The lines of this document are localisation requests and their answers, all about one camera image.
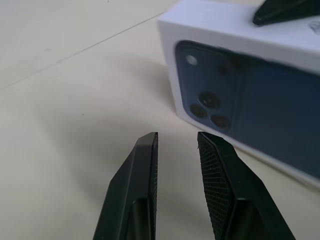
black plastic piece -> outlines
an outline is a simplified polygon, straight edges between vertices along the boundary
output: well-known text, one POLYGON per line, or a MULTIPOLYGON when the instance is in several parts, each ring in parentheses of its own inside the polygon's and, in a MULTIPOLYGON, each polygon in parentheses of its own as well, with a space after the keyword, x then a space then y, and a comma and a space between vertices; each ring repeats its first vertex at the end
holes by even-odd
POLYGON ((216 240, 294 240, 257 175, 223 138, 198 133, 204 194, 216 240))
POLYGON ((110 181, 94 240, 155 240, 158 133, 136 142, 110 181))
POLYGON ((254 14, 252 22, 262 26, 319 14, 319 0, 266 0, 254 14))

camera lens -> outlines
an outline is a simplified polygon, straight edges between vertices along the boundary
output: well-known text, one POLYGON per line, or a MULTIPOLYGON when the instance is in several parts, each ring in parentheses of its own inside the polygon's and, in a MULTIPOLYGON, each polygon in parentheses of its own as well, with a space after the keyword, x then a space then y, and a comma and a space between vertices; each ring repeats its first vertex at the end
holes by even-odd
POLYGON ((219 98, 212 92, 205 91, 199 95, 200 103, 208 109, 216 109, 220 107, 219 98))
POLYGON ((190 106, 190 111, 197 118, 204 119, 207 117, 207 112, 200 105, 192 104, 190 106))
POLYGON ((213 115, 210 117, 211 122, 213 122, 214 125, 216 125, 220 129, 229 129, 230 124, 228 119, 225 116, 221 115, 213 115))

mesh texture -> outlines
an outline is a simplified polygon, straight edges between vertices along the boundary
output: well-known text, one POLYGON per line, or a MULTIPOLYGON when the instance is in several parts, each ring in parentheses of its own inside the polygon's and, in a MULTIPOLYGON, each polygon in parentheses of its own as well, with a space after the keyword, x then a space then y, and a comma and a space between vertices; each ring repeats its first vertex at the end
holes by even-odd
POLYGON ((198 146, 204 194, 214 237, 216 240, 223 240, 233 208, 234 194, 215 146, 201 135, 198 146))

blue smartphone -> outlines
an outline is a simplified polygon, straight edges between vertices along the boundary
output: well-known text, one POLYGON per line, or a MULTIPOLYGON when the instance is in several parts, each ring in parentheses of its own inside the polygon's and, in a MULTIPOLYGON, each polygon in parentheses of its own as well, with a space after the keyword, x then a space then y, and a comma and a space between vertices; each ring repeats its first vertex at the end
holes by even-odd
POLYGON ((181 41, 182 104, 194 120, 320 179, 320 77, 181 41))

beige tabletop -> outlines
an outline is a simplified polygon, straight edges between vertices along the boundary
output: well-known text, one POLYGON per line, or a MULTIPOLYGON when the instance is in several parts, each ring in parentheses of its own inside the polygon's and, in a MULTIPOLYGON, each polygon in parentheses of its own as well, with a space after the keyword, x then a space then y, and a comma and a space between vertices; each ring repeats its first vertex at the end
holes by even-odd
MULTIPOLYGON (((156 239, 214 239, 199 129, 176 116, 156 26, 175 0, 6 2, 0 3, 0 239, 92 239, 109 181, 136 140, 156 131, 156 239)), ((319 239, 320 194, 238 154, 296 239, 319 239)))

